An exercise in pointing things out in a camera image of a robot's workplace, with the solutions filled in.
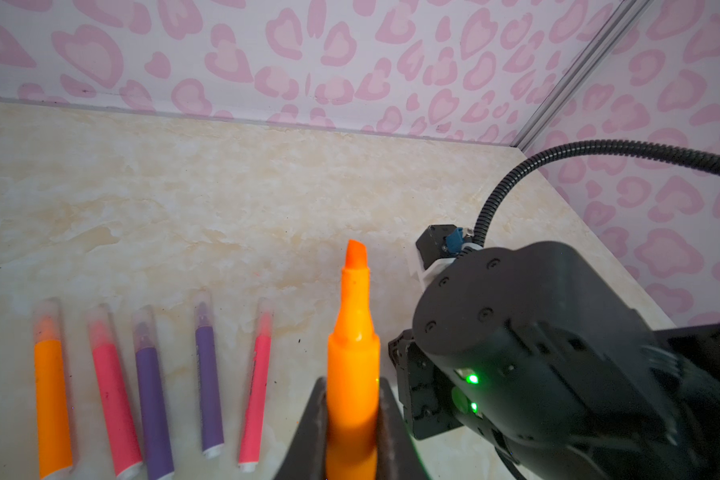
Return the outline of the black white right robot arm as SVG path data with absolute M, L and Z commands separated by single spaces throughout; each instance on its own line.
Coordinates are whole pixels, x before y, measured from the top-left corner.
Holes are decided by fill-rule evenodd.
M 573 248 L 457 259 L 389 345 L 416 439 L 544 479 L 720 479 L 720 323 L 654 330 Z

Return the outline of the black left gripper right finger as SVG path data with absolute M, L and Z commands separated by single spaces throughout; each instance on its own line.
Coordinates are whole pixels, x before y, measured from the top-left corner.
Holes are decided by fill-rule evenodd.
M 429 480 L 386 378 L 379 379 L 378 480 Z

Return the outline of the orange pen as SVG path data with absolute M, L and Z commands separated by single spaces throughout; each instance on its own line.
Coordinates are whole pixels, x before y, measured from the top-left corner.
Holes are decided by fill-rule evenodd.
M 328 479 L 374 479 L 377 470 L 380 339 L 370 311 L 366 246 L 348 242 L 341 301 L 327 343 Z

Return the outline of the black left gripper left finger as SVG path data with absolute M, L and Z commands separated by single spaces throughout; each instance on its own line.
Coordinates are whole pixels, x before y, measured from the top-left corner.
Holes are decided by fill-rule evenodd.
M 327 431 L 326 379 L 320 377 L 274 479 L 324 480 Z

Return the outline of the orange pen cap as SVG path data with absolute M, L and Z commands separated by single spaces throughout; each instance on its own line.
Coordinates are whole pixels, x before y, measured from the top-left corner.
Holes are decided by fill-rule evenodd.
M 65 479 L 74 466 L 60 318 L 57 299 L 43 300 L 33 309 L 40 479 Z

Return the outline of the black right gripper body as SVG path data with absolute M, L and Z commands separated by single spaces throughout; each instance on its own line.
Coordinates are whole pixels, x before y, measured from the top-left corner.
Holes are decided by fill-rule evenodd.
M 395 367 L 398 398 L 406 426 L 416 440 L 426 440 L 462 426 L 454 416 L 452 383 L 423 353 L 412 329 L 388 343 Z

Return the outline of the purple pen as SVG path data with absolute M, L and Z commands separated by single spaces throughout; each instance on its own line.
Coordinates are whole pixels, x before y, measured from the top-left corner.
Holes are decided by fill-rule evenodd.
M 195 346 L 198 365 L 201 447 L 208 459 L 220 455 L 225 443 L 218 379 L 212 296 L 207 290 L 193 297 Z

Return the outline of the small pink pen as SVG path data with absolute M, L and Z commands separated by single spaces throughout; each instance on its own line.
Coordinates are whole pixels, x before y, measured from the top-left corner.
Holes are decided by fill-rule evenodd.
M 134 479 L 141 471 L 143 457 L 109 307 L 100 304 L 88 310 L 85 321 L 114 475 L 116 479 Z

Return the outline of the small purple pen cap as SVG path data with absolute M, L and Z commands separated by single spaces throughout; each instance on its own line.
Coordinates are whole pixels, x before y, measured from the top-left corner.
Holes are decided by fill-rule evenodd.
M 131 323 L 147 475 L 149 479 L 172 479 L 175 467 L 152 308 L 137 310 Z

